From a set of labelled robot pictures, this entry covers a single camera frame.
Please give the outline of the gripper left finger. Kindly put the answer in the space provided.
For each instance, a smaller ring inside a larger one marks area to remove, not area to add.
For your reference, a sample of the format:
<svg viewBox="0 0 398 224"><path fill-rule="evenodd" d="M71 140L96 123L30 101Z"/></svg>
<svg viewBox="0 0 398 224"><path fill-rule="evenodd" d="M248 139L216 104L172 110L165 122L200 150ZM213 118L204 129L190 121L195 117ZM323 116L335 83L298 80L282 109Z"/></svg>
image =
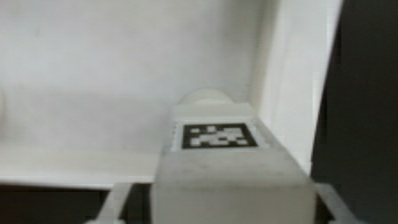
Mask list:
<svg viewBox="0 0 398 224"><path fill-rule="evenodd" d="M126 224L120 219L131 184L117 183L110 189L97 216L83 224Z"/></svg>

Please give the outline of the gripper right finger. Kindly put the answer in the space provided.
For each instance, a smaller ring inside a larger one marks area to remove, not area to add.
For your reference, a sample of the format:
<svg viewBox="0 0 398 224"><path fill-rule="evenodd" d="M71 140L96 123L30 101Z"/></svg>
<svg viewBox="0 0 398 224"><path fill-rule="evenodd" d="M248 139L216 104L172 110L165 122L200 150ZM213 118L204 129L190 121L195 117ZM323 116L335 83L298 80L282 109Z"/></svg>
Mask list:
<svg viewBox="0 0 398 224"><path fill-rule="evenodd" d="M362 221L357 219L348 209L337 191L328 184L316 184L316 194L319 205L323 206L323 212L328 214L321 224L362 224Z"/></svg>

